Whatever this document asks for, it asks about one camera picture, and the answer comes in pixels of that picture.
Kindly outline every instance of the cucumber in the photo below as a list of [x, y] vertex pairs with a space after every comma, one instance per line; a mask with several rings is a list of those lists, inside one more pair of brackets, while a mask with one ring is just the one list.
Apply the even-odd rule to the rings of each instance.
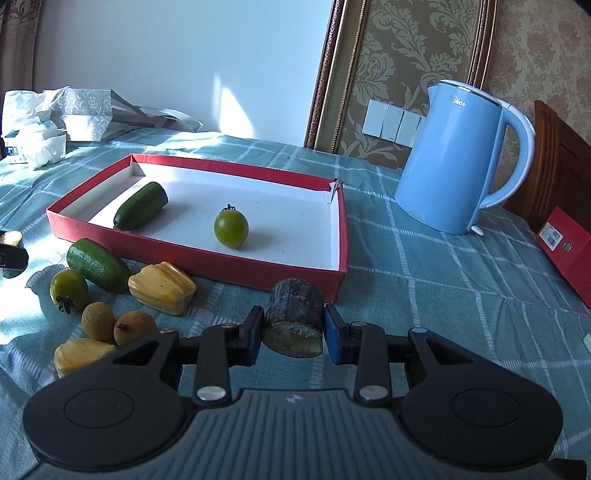
[[113, 219], [113, 228], [116, 230], [139, 228], [149, 222], [167, 203], [168, 196], [162, 185], [151, 181], [119, 207]]
[[131, 276], [123, 260], [89, 238], [81, 238], [68, 249], [66, 261], [72, 270], [110, 293], [127, 290]]

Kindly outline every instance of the kettle handle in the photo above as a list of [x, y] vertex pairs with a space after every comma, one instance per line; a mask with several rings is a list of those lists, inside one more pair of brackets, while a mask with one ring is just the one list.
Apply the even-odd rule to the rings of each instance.
[[519, 158], [513, 174], [499, 190], [484, 197], [478, 208], [484, 209], [504, 202], [521, 186], [534, 159], [535, 130], [530, 120], [513, 105], [500, 100], [503, 107], [501, 122], [512, 126], [519, 139]]

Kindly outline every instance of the tablecloth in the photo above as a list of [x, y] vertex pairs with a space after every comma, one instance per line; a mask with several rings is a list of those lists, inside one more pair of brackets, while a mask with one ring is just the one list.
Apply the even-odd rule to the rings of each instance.
[[[589, 310], [539, 249], [520, 218], [500, 207], [483, 212], [483, 237], [435, 231], [394, 201], [400, 172], [364, 160], [292, 145], [243, 140], [218, 133], [139, 129], [104, 143], [69, 144], [67, 158], [37, 171], [0, 163], [0, 229], [20, 230], [30, 255], [26, 272], [0, 278], [0, 478], [22, 475], [34, 463], [21, 416], [27, 400], [56, 379], [55, 348], [83, 336], [80, 313], [57, 311], [48, 295], [64, 268], [69, 243], [55, 238], [45, 209], [76, 185], [129, 153], [209, 158], [343, 180], [349, 234], [349, 270], [337, 308], [345, 321], [366, 320], [387, 333], [431, 329], [549, 390], [564, 412], [553, 455], [591, 460], [591, 357], [583, 335]], [[128, 261], [132, 271], [142, 265]], [[208, 325], [240, 323], [268, 293], [197, 278], [186, 314], [172, 317], [131, 296], [90, 286], [94, 301], [116, 315], [142, 308], [159, 326], [198, 335]], [[185, 367], [180, 392], [188, 394], [194, 367]], [[395, 395], [407, 391], [393, 365]], [[313, 359], [279, 356], [262, 346], [254, 367], [234, 367], [240, 388], [347, 388], [355, 367], [335, 366], [327, 354]]]

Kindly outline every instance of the tomato stem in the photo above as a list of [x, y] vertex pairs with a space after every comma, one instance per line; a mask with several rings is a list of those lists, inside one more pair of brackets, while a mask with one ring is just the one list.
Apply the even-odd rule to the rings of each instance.
[[72, 306], [74, 303], [70, 299], [70, 297], [56, 297], [57, 308], [60, 312], [66, 312], [68, 315], [72, 313]]

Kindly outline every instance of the kettle spout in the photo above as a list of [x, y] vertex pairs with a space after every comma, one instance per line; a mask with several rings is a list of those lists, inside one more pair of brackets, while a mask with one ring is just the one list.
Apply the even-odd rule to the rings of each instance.
[[435, 94], [437, 93], [438, 85], [431, 85], [427, 87], [427, 93], [429, 94], [429, 105], [433, 104], [433, 100], [435, 100]]

